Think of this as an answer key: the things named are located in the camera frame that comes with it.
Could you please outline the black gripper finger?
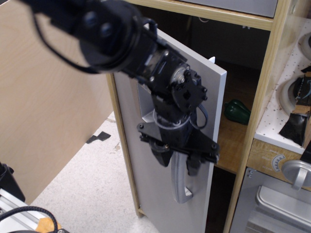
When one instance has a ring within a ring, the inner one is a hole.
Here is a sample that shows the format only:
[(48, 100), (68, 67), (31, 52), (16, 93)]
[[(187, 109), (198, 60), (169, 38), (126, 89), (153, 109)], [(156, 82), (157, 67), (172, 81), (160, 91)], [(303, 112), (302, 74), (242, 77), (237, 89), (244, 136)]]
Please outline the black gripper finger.
[(158, 142), (151, 142), (150, 148), (157, 161), (162, 166), (167, 167), (170, 163), (173, 151), (167, 145)]
[(200, 155), (188, 156), (186, 161), (188, 175), (191, 177), (197, 176), (201, 167), (201, 163)]

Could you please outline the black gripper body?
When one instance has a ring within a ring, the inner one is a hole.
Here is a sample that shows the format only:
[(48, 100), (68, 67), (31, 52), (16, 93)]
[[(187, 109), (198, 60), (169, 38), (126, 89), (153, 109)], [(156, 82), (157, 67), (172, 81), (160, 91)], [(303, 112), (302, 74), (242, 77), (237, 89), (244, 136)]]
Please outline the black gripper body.
[(187, 156), (200, 155), (201, 162), (216, 163), (219, 160), (219, 145), (197, 129), (197, 114), (192, 114), (178, 126), (164, 126), (158, 121), (140, 123), (137, 130), (140, 139), (150, 145), (158, 142), (167, 145), (172, 151)]

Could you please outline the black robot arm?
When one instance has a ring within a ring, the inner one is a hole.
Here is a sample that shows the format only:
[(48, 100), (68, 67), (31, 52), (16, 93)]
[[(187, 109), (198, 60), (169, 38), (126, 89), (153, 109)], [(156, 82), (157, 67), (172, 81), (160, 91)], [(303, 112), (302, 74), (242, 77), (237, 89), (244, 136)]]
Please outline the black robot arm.
[(157, 24), (123, 0), (28, 0), (33, 16), (42, 13), (52, 25), (75, 37), (89, 73), (120, 71), (146, 85), (154, 106), (152, 123), (137, 126), (159, 163), (175, 152), (186, 155), (188, 174), (205, 162), (218, 162), (219, 145), (197, 125), (197, 109), (206, 113), (207, 89), (187, 59), (157, 35)]

